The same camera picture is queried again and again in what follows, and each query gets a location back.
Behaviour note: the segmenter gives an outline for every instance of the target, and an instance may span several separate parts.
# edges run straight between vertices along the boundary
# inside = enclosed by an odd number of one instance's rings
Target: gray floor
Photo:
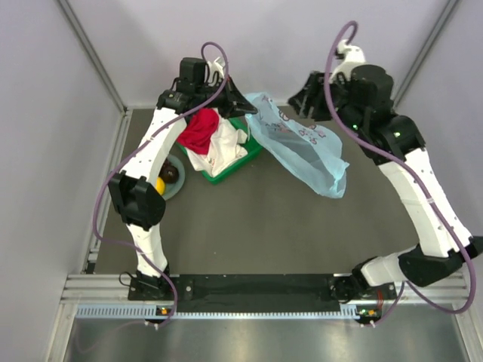
[[[137,147],[151,117],[152,110],[134,111],[124,155]],[[415,245],[416,232],[391,184],[335,124],[324,125],[340,135],[343,158],[350,163],[346,194],[339,200],[318,196],[265,151],[213,186],[174,147],[187,175],[162,220],[171,271],[350,272],[369,257]],[[104,235],[131,239],[112,208]],[[136,263],[133,250],[102,244],[96,273],[133,272]]]
[[[65,362],[465,362],[454,317],[401,305],[378,328],[354,321],[172,321],[158,332],[142,322],[77,320]],[[88,349],[80,354],[73,340]]]

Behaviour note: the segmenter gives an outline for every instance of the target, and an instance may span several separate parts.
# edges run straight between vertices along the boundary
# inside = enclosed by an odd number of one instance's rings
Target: yellow fruit
[[[166,184],[161,177],[158,177],[156,180],[156,191],[159,192],[160,195],[163,195],[166,190]]]

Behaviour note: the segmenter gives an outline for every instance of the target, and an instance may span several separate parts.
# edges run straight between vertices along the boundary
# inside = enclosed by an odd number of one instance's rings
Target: red cloth
[[[186,129],[178,136],[178,142],[198,155],[207,155],[210,138],[218,128],[220,117],[213,109],[203,108],[192,116]]]

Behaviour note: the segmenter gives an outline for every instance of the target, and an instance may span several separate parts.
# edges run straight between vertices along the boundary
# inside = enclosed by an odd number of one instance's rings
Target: light blue bag
[[[307,128],[289,119],[266,94],[245,98],[258,108],[256,115],[245,116],[257,142],[319,195],[342,198],[349,164],[340,158],[340,138],[325,127]]]

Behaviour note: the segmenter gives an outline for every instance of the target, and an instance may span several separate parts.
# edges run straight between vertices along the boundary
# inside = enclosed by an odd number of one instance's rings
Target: green plastic tray
[[[241,129],[241,130],[244,130],[246,133],[248,133],[247,126],[242,119],[231,118],[229,121],[235,129],[237,130]],[[186,148],[184,148],[178,142],[176,142],[176,144],[180,147],[181,151],[183,151],[183,153],[187,155]],[[241,166],[243,166],[250,160],[253,160],[255,157],[257,157],[260,151],[262,150],[262,146],[260,146],[260,144],[253,137],[250,137],[250,139],[245,144],[240,146],[246,149],[248,152],[248,154],[245,157],[240,158],[237,162],[232,164],[230,167],[227,167],[225,170],[223,170],[222,173],[220,173],[216,177],[211,177],[206,171],[202,171],[203,176],[210,183],[212,183],[213,185],[216,185],[217,183],[220,183],[221,181],[223,181],[228,175],[237,171],[237,169],[239,169]]]

